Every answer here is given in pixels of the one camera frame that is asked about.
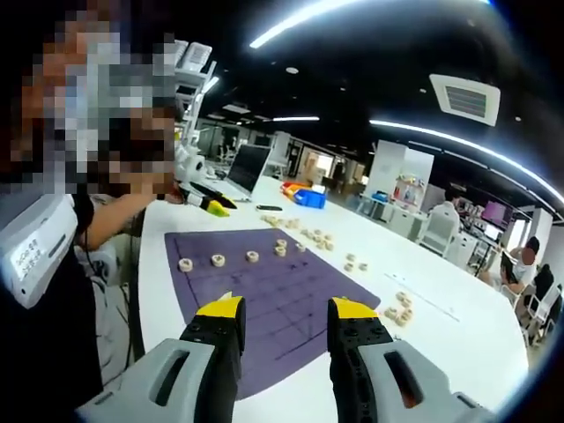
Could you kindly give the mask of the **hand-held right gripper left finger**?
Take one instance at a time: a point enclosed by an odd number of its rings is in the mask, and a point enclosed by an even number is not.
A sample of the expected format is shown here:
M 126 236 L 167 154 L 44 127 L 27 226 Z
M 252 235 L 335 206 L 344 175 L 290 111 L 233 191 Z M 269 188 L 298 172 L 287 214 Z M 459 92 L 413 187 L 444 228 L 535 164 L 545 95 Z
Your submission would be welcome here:
M 168 338 L 77 410 L 82 422 L 229 422 L 233 418 L 246 305 L 225 294 L 202 306 Z

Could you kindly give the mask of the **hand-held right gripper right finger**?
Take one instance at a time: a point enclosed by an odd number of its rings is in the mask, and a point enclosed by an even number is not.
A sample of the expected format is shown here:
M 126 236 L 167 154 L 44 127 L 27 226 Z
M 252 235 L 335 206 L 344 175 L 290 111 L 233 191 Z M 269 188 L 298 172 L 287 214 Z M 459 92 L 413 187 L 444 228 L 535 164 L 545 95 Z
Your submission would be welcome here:
M 395 340 L 370 307 L 333 297 L 327 308 L 330 379 L 340 422 L 492 422 L 416 348 Z

